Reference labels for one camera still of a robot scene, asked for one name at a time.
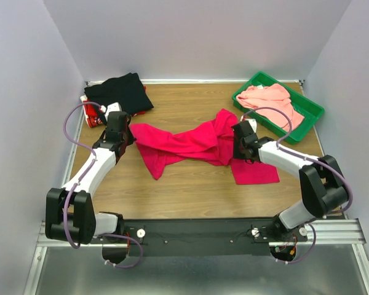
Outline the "magenta t shirt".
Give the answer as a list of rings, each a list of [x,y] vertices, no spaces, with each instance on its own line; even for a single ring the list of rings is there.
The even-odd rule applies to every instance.
[[[145,166],[155,180],[162,176],[167,165],[193,159],[231,167],[237,185],[278,183],[276,167],[234,158],[232,126],[236,123],[236,115],[222,109],[213,120],[181,133],[173,134],[150,124],[133,124],[130,129]]]

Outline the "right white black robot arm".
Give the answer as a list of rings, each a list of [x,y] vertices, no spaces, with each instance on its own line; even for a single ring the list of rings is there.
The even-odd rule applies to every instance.
[[[300,182],[301,200],[275,215],[264,227],[254,227],[255,239],[286,240],[297,227],[352,203],[352,192],[334,157],[306,155],[271,138],[258,138],[246,121],[233,125],[232,130],[235,159],[272,165]]]

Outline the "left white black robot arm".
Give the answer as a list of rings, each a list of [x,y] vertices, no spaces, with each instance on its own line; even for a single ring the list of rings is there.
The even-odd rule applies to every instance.
[[[75,176],[61,188],[51,188],[46,197],[45,235],[52,240],[69,242],[77,248],[94,237],[104,236],[111,243],[124,235],[122,216],[94,212],[93,196],[110,170],[134,142],[130,115],[111,111],[107,126],[93,144],[89,158]]]

